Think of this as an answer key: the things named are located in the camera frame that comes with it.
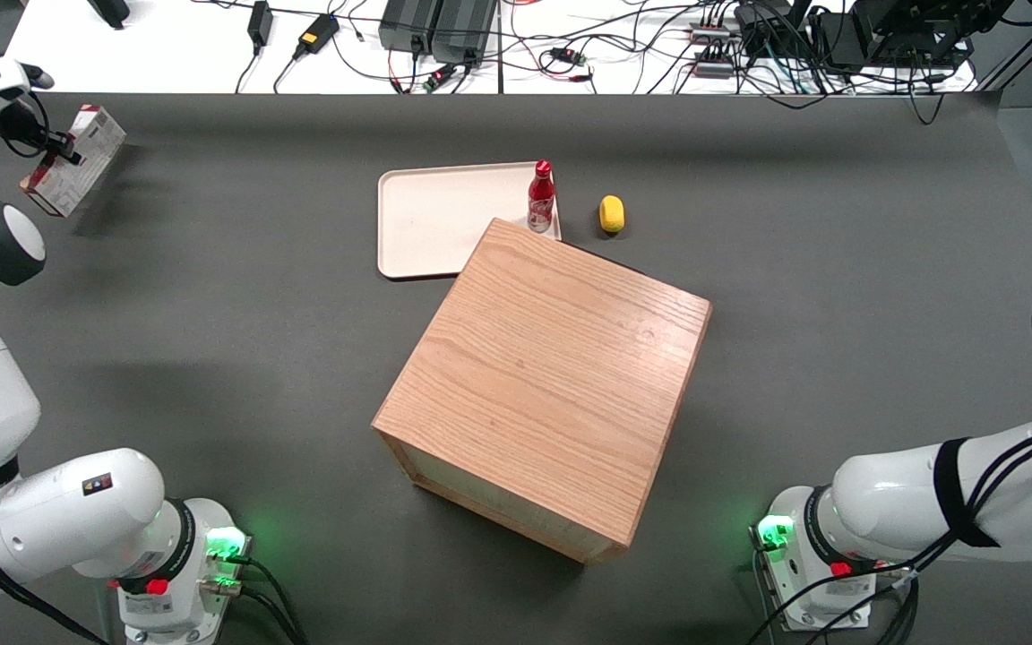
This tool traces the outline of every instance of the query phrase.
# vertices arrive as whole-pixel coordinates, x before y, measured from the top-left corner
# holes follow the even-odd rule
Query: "dark gray table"
[[[1032,419],[1032,206],[988,98],[933,127],[898,99],[103,102],[130,150],[72,220],[18,194],[0,143],[0,196],[50,246],[0,295],[44,408],[24,473],[146,452],[255,536],[315,644],[743,642],[745,527],[779,489]],[[414,489],[368,427],[451,285],[377,272],[378,176],[540,156],[566,238],[716,305],[635,545],[590,569]],[[1032,563],[923,580],[912,644],[1032,642]],[[98,625],[87,580],[33,587]],[[234,604],[222,642],[281,641]],[[0,642],[73,640],[0,598]]]

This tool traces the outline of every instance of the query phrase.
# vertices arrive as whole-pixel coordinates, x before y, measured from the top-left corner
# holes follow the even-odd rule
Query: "white table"
[[[353,22],[348,18],[359,0],[332,0],[333,10],[341,17],[342,29],[326,50],[311,55],[294,66],[280,85],[282,94],[392,94],[385,78],[365,78],[349,69],[341,57],[353,68],[370,76],[388,76],[389,53],[381,47],[377,37],[377,21],[384,12],[385,0],[367,0],[361,4]],[[246,69],[251,54],[251,43],[246,34],[249,21],[249,3],[246,7],[222,8],[212,3],[192,3],[189,0],[127,0],[131,15],[124,30],[110,29],[95,13],[86,0],[30,0],[7,54],[17,60],[40,65],[55,78],[55,90],[83,93],[233,93],[237,77]],[[276,8],[303,11],[327,11],[326,0],[273,0]],[[650,0],[650,7],[673,5],[665,0]],[[842,0],[817,0],[816,5],[842,9]],[[573,3],[569,0],[540,0],[538,3],[512,5],[502,3],[496,10],[496,31],[519,34],[522,37],[537,34],[561,34],[588,28],[602,20],[635,11],[635,6],[620,0],[590,0]],[[655,10],[640,17],[639,39],[650,40],[668,18],[682,13],[671,22],[668,29],[685,28],[697,22],[702,9]],[[295,40],[313,18],[297,13],[278,12],[269,34],[269,46],[262,51],[253,72],[247,76],[245,93],[271,93],[273,82],[289,61]],[[600,26],[599,32],[631,36],[634,19],[625,18],[613,24]],[[356,30],[363,34],[357,39]],[[524,45],[511,36],[490,37],[487,57],[494,58],[503,41],[507,63],[534,66],[540,51],[561,45],[560,40],[534,40]],[[664,33],[655,47],[647,55],[622,52],[602,41],[591,41],[585,54],[594,70],[594,86],[601,94],[644,93],[655,87],[654,93],[671,93],[676,82],[682,83],[685,66],[677,65],[664,77],[676,57],[688,60],[701,51],[700,45],[687,47],[684,33]],[[394,72],[409,74],[412,60],[407,53],[392,55]],[[773,62],[764,61],[765,68],[754,69],[752,80],[738,89],[744,94],[783,93],[813,94],[818,88],[809,78],[787,74]],[[441,64],[422,58],[418,73],[422,82],[427,73]],[[907,69],[868,70],[884,72],[900,82],[909,77]],[[974,74],[969,65],[963,66],[937,89],[958,92],[974,85]],[[450,86],[439,93],[448,93]],[[892,87],[880,82],[866,83],[847,93],[871,94],[889,92]],[[495,94],[499,91],[499,65],[486,62],[464,82],[458,93]],[[549,78],[545,74],[524,71],[506,65],[504,70],[505,94],[585,94],[591,93],[587,83],[569,83]],[[737,82],[689,78],[682,94],[734,94]]]

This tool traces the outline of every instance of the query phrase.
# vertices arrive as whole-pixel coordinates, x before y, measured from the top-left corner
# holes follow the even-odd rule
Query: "red bottle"
[[[552,206],[556,203],[556,185],[552,183],[552,163],[536,162],[536,180],[527,188],[527,227],[544,233],[552,227]]]

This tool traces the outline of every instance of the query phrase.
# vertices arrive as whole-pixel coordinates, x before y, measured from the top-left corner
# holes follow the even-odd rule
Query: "wood grain surface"
[[[704,298],[492,221],[373,425],[627,547],[710,315]]]

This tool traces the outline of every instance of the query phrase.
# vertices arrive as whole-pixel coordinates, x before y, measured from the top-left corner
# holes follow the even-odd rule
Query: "plastic tray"
[[[492,218],[526,226],[536,162],[392,170],[377,183],[377,268],[385,278],[456,275]],[[560,214],[541,235],[560,237]]]

